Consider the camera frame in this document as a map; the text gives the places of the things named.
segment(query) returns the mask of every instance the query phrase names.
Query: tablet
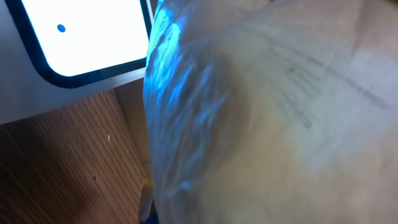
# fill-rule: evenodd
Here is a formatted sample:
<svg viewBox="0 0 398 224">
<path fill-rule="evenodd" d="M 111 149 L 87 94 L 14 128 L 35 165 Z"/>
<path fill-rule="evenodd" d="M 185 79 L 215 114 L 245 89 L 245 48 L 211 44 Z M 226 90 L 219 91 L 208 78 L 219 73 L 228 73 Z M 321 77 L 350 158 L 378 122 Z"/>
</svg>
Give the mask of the tablet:
<svg viewBox="0 0 398 224">
<path fill-rule="evenodd" d="M 6 0 L 37 72 L 76 88 L 144 68 L 146 0 Z"/>
</svg>

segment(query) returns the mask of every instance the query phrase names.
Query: wood grain surface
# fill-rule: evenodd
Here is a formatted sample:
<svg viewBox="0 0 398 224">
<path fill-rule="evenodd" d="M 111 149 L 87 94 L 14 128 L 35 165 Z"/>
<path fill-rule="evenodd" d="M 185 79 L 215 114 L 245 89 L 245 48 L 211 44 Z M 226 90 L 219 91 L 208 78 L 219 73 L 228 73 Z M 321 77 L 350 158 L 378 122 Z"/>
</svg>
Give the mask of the wood grain surface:
<svg viewBox="0 0 398 224">
<path fill-rule="evenodd" d="M 113 90 L 0 126 L 0 223 L 137 223 L 145 177 Z"/>
</svg>

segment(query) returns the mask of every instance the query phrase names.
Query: white screen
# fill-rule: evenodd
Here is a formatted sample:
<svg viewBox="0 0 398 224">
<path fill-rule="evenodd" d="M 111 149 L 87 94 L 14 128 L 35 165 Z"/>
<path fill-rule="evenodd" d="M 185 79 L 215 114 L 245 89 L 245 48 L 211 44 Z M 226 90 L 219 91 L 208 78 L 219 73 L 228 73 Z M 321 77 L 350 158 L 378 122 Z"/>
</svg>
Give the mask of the white screen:
<svg viewBox="0 0 398 224">
<path fill-rule="evenodd" d="M 48 64 L 60 75 L 79 75 L 147 55 L 139 0 L 22 2 Z"/>
</svg>

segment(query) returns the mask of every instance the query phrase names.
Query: plastic bag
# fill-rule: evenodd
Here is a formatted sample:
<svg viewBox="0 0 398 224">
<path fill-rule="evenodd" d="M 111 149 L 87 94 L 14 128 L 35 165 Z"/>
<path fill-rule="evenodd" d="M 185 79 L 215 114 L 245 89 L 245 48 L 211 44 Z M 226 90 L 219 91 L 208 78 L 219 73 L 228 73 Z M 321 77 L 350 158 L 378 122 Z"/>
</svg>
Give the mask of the plastic bag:
<svg viewBox="0 0 398 224">
<path fill-rule="evenodd" d="M 397 21 L 384 0 L 160 2 L 160 222 L 396 223 Z"/>
</svg>

